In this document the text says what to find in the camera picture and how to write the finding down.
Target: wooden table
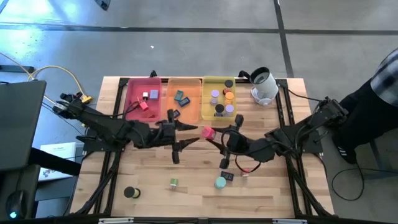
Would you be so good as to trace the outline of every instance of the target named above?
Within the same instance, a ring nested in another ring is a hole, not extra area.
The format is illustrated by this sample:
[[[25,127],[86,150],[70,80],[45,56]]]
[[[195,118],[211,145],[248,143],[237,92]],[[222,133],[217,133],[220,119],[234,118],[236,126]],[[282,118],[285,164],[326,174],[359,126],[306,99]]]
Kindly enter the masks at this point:
[[[120,77],[104,77],[96,109],[112,114]],[[289,88],[299,95],[307,95],[301,78],[287,79]],[[162,97],[165,98],[167,84],[163,84]],[[244,116],[240,131],[245,136],[257,139],[264,133],[279,127],[276,102],[271,105],[255,104],[250,94],[250,84],[237,84],[237,112]],[[283,93],[282,104],[285,109]],[[120,112],[123,110],[126,90],[124,90]],[[308,100],[291,95],[295,121],[310,115]],[[178,133],[179,139],[199,136],[206,125],[225,127],[230,123],[202,121],[196,130]],[[228,218],[287,218],[294,217],[292,199],[285,159],[275,156],[273,161],[262,164],[249,177],[240,177],[239,169],[231,161],[229,172],[234,180],[218,190],[214,181],[220,175],[221,160],[219,150],[204,139],[188,146],[180,153],[180,164],[174,165],[171,147],[158,147],[137,150],[131,144],[122,154],[118,180],[114,195],[112,216],[130,217],[228,217]],[[95,152],[84,160],[78,179],[71,211],[77,211],[88,200],[100,179],[103,152]],[[249,157],[239,157],[243,167],[254,167],[257,162]],[[319,202],[333,213],[325,171],[314,155],[304,154],[303,164],[308,187]],[[179,180],[175,191],[170,190],[170,179]],[[142,191],[139,199],[126,198],[123,191],[127,186],[138,187]],[[300,208],[304,210],[302,193],[298,188]],[[104,190],[101,211],[108,196]]]

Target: black pants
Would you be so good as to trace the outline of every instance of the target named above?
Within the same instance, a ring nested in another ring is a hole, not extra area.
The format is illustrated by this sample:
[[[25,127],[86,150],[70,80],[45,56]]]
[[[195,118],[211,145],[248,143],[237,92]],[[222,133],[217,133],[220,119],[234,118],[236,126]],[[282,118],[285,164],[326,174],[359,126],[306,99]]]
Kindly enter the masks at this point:
[[[334,138],[346,150],[354,150],[357,146],[398,128],[398,108],[380,99],[370,83],[368,80],[340,102],[349,115]]]

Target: yellow cable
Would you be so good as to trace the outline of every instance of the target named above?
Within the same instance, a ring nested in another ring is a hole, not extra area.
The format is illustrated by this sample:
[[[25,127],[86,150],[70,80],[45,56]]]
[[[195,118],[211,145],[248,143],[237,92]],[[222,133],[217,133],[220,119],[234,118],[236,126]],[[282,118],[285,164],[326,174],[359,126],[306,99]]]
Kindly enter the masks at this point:
[[[67,70],[66,68],[62,68],[62,67],[59,67],[59,66],[56,66],[56,65],[49,65],[49,66],[42,67],[42,68],[40,68],[40,69],[38,69],[38,70],[36,70],[36,71],[34,71],[34,72],[32,72],[32,73],[29,73],[20,63],[16,62],[16,61],[13,60],[12,58],[8,57],[7,55],[5,55],[5,54],[3,54],[3,53],[1,53],[1,52],[0,52],[0,54],[3,55],[3,56],[5,56],[5,57],[8,58],[9,60],[11,60],[12,62],[14,62],[15,64],[17,64],[18,66],[20,66],[20,68],[23,69],[23,71],[26,72],[26,74],[28,75],[27,82],[28,82],[30,79],[32,79],[32,80],[35,79],[36,76],[37,76],[37,74],[38,74],[40,71],[42,71],[42,70],[44,70],[44,69],[46,69],[46,68],[59,68],[59,69],[61,69],[61,70],[65,71],[65,72],[67,72],[69,75],[71,75],[71,76],[73,77],[73,79],[75,80],[77,86],[79,87],[79,90],[80,90],[81,94],[82,94],[83,96],[86,97],[86,95],[84,94],[83,89],[82,89],[82,87],[81,87],[81,85],[80,85],[80,83],[79,83],[79,80],[76,78],[76,76],[75,76],[72,72],[70,72],[70,71]],[[55,104],[55,102],[54,102],[53,100],[51,100],[48,96],[44,95],[44,98],[47,99],[49,102]]]

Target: sneaker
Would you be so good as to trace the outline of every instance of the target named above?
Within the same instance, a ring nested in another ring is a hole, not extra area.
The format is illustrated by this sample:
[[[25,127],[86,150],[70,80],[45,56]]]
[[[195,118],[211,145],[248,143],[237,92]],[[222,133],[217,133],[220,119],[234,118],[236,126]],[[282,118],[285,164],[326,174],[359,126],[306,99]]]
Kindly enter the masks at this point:
[[[337,140],[335,137],[332,138],[333,143],[337,147],[338,154],[343,158],[346,162],[349,164],[356,164],[356,152],[354,149],[345,149],[337,143]]]

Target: gray floor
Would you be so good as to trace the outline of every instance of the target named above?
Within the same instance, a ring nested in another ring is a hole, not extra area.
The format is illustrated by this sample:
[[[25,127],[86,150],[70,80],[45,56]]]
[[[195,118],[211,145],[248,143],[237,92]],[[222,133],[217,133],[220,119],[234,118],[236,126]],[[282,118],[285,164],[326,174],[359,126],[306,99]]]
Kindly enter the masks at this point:
[[[280,0],[286,29],[398,30],[396,0]],[[73,24],[104,27],[184,27],[278,29],[272,0],[137,0],[111,1],[107,12],[94,1],[9,0],[0,13],[5,24]],[[379,62],[398,47],[398,35],[287,34],[295,77],[305,79],[308,94],[341,100],[372,77]],[[0,29],[0,52],[36,68],[59,65],[80,79],[87,94],[98,96],[105,75],[160,76],[232,75],[267,66],[286,77],[279,34],[208,32],[85,32]],[[10,64],[0,58],[0,64]],[[76,92],[74,81],[60,70],[39,75],[48,82],[49,97]],[[2,73],[0,80],[18,82],[26,75]],[[80,131],[77,122],[71,122]],[[78,133],[47,110],[40,114],[34,146],[74,141]],[[397,132],[377,140],[382,153],[397,158],[392,141]],[[329,183],[350,167],[323,141]],[[357,149],[361,167],[374,167],[369,146]],[[332,191],[337,215],[345,218],[396,222],[398,179],[367,180],[355,202]],[[360,188],[358,173],[336,180],[337,191],[349,197]]]

